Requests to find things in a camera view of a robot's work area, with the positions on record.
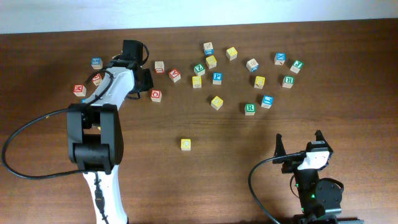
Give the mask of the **yellow C letter block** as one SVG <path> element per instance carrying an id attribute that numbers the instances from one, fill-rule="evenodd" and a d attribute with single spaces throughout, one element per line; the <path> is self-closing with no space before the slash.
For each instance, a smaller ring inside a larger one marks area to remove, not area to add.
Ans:
<path id="1" fill-rule="evenodd" d="M 191 139 L 181 139 L 180 148 L 182 151 L 190 151 L 192 147 Z"/>

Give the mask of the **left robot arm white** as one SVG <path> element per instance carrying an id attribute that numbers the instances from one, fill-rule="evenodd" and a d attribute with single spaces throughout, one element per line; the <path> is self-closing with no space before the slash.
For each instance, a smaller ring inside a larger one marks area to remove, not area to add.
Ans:
<path id="1" fill-rule="evenodd" d="M 89 186 L 97 223 L 129 221 L 119 189 L 124 142 L 118 111 L 130 94 L 153 88 L 150 70 L 142 67 L 148 58 L 146 45 L 124 40 L 122 53 L 87 78 L 103 75 L 93 94 L 68 107 L 68 156 Z"/>

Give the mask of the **blue P letter block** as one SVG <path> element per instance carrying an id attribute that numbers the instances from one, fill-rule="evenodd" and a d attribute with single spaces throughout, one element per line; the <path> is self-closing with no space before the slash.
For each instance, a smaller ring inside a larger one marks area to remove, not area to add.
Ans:
<path id="1" fill-rule="evenodd" d="M 223 80 L 223 74 L 222 73 L 215 72 L 213 74 L 213 84 L 214 85 L 222 84 L 222 80 Z"/>

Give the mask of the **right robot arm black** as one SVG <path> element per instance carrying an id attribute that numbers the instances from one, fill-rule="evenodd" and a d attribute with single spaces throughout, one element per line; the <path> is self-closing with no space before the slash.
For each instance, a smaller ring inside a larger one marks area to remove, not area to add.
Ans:
<path id="1" fill-rule="evenodd" d="M 273 163 L 282 164 L 283 174 L 292 174 L 302 208 L 294 215 L 293 223 L 337 223 L 341 213 L 344 185 L 335 179 L 319 178 L 318 173 L 327 165 L 333 150 L 320 130 L 315 140 L 307 143 L 305 150 L 287 154 L 282 135 L 276 135 Z"/>

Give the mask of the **green R letter block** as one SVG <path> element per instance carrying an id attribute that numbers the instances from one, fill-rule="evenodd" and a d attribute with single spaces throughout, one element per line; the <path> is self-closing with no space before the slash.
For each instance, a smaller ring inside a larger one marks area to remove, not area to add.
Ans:
<path id="1" fill-rule="evenodd" d="M 256 113 L 255 104 L 252 104 L 252 103 L 245 104 L 244 114 L 246 116 L 252 116 L 252 115 L 255 115 L 255 113 Z"/>

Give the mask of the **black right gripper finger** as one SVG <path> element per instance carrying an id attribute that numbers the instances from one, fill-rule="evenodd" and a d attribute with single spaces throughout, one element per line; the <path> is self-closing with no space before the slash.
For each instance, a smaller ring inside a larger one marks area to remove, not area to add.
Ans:
<path id="1" fill-rule="evenodd" d="M 315 132 L 316 141 L 325 141 L 325 138 L 320 130 Z"/>
<path id="2" fill-rule="evenodd" d="M 275 137 L 275 151 L 274 151 L 274 157 L 280 157 L 280 156 L 285 156 L 286 152 L 284 149 L 284 145 L 282 142 L 282 135 L 281 134 L 276 134 Z"/>

